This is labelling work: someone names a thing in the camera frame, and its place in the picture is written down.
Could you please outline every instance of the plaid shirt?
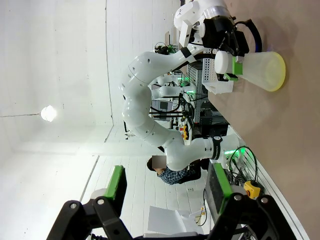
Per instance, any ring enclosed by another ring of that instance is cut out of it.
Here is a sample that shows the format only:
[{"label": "plaid shirt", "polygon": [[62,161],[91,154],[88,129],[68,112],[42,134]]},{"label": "plaid shirt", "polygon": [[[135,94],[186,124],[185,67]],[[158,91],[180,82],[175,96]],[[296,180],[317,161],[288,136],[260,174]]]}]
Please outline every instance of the plaid shirt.
[{"label": "plaid shirt", "polygon": [[182,178],[190,176],[194,173],[195,171],[193,169],[188,170],[187,167],[180,171],[172,171],[169,168],[166,168],[160,175],[158,175],[158,177],[161,178],[166,184],[173,185],[178,184]]}]

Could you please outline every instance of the white bottle cap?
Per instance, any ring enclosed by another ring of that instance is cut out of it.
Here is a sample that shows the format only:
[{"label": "white bottle cap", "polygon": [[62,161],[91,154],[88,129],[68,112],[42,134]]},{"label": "white bottle cap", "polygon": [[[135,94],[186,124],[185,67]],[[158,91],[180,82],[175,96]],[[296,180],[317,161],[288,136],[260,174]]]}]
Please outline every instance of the white bottle cap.
[{"label": "white bottle cap", "polygon": [[225,74],[228,70],[229,56],[226,51],[218,51],[214,59],[214,70],[217,74]]}]

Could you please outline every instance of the black hair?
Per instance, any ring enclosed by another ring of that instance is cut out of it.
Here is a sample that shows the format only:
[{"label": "black hair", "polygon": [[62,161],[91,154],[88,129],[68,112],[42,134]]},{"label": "black hair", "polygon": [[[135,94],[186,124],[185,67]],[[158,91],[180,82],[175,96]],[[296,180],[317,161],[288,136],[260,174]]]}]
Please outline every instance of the black hair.
[{"label": "black hair", "polygon": [[154,171],[155,172],[155,170],[152,168],[152,157],[148,160],[148,162],[146,163],[146,166],[148,167],[148,169],[150,171]]}]

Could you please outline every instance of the bolt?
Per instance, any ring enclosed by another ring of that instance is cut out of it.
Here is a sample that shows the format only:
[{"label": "bolt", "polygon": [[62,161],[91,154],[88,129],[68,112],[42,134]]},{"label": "bolt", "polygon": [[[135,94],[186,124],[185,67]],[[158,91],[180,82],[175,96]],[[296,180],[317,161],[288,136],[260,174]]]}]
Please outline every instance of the bolt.
[{"label": "bolt", "polygon": [[105,203],[105,201],[104,201],[103,199],[99,199],[99,200],[98,200],[98,204],[99,204],[99,205],[102,205],[102,204],[104,204],[104,203]]},{"label": "bolt", "polygon": [[261,202],[263,204],[266,204],[268,202],[268,198],[266,198],[266,197],[261,198]]},{"label": "bolt", "polygon": [[234,200],[236,200],[236,201],[240,201],[241,199],[242,199],[241,195],[235,195],[234,196]]}]

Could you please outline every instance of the brown table surface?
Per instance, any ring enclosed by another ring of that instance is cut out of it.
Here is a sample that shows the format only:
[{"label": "brown table surface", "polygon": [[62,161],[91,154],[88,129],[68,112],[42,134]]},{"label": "brown table surface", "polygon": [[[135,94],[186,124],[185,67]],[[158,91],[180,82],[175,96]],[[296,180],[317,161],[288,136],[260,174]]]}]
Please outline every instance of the brown table surface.
[{"label": "brown table surface", "polygon": [[282,55],[286,79],[276,92],[241,79],[232,93],[209,100],[254,151],[308,236],[320,239],[320,1],[225,2],[236,21],[253,20],[264,51]]}]

